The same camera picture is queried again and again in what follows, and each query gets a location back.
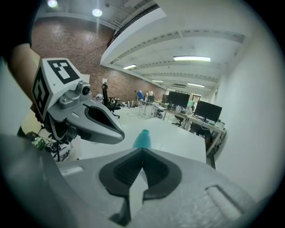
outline white wall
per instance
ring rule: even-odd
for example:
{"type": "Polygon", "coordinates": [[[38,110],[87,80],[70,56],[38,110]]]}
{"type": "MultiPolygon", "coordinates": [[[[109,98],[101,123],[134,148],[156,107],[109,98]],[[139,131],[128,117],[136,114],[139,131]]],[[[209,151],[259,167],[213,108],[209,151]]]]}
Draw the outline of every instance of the white wall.
{"type": "Polygon", "coordinates": [[[0,57],[0,133],[16,135],[31,105],[0,57]]]}
{"type": "Polygon", "coordinates": [[[236,68],[223,76],[216,105],[227,141],[216,169],[255,200],[274,192],[284,168],[284,61],[269,33],[255,26],[236,68]]]}

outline blue shirt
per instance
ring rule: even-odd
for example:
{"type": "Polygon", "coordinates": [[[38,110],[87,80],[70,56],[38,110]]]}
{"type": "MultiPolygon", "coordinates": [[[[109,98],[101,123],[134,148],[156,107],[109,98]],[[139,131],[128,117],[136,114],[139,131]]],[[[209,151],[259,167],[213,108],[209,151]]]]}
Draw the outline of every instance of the blue shirt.
{"type": "Polygon", "coordinates": [[[142,92],[137,92],[138,93],[138,99],[143,99],[143,93],[142,92]]]}

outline ceiling light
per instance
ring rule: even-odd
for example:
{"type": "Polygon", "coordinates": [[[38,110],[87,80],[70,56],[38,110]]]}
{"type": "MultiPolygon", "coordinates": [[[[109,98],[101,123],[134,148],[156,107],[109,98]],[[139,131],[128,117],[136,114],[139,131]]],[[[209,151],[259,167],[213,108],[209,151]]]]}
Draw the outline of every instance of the ceiling light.
{"type": "Polygon", "coordinates": [[[93,11],[92,11],[92,14],[93,14],[93,16],[101,16],[102,15],[102,10],[100,10],[100,9],[94,9],[93,11]]]}
{"type": "Polygon", "coordinates": [[[197,56],[174,56],[173,57],[175,61],[191,61],[191,60],[196,60],[196,61],[211,61],[210,58],[208,57],[197,57],[197,56]]]}
{"type": "Polygon", "coordinates": [[[48,0],[48,6],[54,8],[57,6],[57,0],[48,0]]]}
{"type": "Polygon", "coordinates": [[[129,66],[125,66],[124,69],[129,69],[129,68],[133,68],[133,67],[136,67],[137,65],[136,64],[132,64],[132,65],[129,65],[129,66]]]}
{"type": "Polygon", "coordinates": [[[192,83],[187,83],[188,85],[190,85],[190,86],[198,86],[198,87],[205,87],[204,85],[197,85],[197,84],[192,84],[192,83]]]}

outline ceiling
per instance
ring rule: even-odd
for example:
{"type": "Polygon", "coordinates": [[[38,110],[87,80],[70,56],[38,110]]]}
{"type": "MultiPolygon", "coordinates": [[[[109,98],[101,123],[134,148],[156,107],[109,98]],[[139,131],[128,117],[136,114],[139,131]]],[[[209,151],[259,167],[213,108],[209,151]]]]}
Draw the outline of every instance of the ceiling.
{"type": "Polygon", "coordinates": [[[133,19],[141,11],[154,5],[153,0],[57,0],[51,8],[43,1],[37,17],[66,16],[99,22],[114,30],[133,19]],[[99,8],[103,14],[94,17],[92,10],[99,8]]]}
{"type": "Polygon", "coordinates": [[[111,44],[112,52],[101,64],[147,81],[162,80],[154,83],[163,88],[208,97],[251,36],[251,15],[236,2],[156,0],[157,13],[160,10],[166,16],[126,36],[117,47],[111,44]],[[174,61],[174,56],[209,57],[211,61],[174,61]],[[137,67],[122,69],[131,64],[137,67]]]}

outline computer monitor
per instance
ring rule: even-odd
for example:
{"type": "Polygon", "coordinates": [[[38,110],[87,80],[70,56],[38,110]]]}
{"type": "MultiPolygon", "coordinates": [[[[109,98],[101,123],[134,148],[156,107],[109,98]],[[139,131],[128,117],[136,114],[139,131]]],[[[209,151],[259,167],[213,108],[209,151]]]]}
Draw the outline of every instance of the computer monitor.
{"type": "Polygon", "coordinates": [[[190,94],[169,92],[167,102],[187,108],[189,97],[190,97],[190,94]]]}
{"type": "Polygon", "coordinates": [[[204,117],[204,120],[210,119],[214,122],[217,122],[222,108],[217,105],[212,105],[207,102],[198,101],[194,115],[204,117]]]}
{"type": "Polygon", "coordinates": [[[148,97],[147,97],[147,100],[148,100],[149,102],[154,102],[154,101],[155,101],[155,97],[154,97],[154,96],[148,96],[148,97]]]}

